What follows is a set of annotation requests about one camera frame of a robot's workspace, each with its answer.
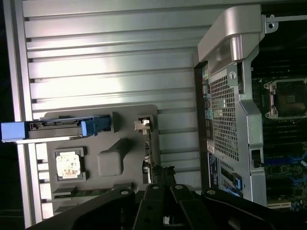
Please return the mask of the green motherboard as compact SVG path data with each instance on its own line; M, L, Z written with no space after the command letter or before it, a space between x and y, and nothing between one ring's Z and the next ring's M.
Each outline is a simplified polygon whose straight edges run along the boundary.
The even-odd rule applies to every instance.
M253 101L262 115L267 206L307 211L307 118L273 120L265 117L269 94L265 83L307 78L290 71L252 73Z

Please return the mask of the blue case latch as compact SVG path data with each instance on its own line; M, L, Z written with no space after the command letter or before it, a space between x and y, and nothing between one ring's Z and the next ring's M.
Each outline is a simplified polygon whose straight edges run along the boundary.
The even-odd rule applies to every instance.
M233 186L234 186L234 188L231 188L231 193L235 196L243 197L243 194L242 194L243 184L242 184L241 176L238 175L237 173L233 173L232 176L233 176Z

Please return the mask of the grey parts rack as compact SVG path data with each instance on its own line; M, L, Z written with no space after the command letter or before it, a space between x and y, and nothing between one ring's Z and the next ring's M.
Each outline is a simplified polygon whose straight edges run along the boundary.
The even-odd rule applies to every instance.
M43 205L43 212L48 217L60 214L97 197L54 199L52 193L57 189L112 190L121 185L137 187L143 184L144 137L134 130L134 121L138 116L153 116L154 140L160 151L157 107L153 104L54 111L46 113L43 120L93 115L110 115L111 130L102 131L96 136L87 138L48 142L45 146L51 201L48 205ZM79 156L81 174L77 178L59 177L56 157L74 154Z

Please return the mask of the hard disk with blue caddy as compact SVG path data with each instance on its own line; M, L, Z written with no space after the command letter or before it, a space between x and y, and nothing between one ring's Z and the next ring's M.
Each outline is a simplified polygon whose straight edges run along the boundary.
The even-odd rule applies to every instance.
M110 115L65 117L0 124L3 143L32 144L87 138L111 130Z

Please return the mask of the open PC case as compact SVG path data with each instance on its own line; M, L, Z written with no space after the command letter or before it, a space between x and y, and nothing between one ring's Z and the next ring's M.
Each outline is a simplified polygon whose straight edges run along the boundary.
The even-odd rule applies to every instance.
M199 42L193 60L202 186L267 206L262 115L252 73L307 77L307 0L231 7Z

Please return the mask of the CPU socket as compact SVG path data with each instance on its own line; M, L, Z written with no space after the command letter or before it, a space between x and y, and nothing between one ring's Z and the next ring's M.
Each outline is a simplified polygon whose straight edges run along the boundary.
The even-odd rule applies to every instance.
M307 78L274 80L263 85L269 94L265 117L273 120L307 118Z

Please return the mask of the CPU chip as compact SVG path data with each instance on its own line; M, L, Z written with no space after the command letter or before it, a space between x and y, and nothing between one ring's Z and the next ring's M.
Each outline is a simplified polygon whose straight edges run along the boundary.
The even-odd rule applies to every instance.
M56 157L57 175L64 179L77 178L81 174L79 156L60 155Z

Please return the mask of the green RAM stick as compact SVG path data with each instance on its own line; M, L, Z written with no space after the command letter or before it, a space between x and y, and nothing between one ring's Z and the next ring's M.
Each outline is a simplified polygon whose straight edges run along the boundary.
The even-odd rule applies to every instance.
M108 191L109 189L78 190L77 188L63 188L63 189L57 189L52 193L52 195L54 199L75 198L75 197L100 196Z

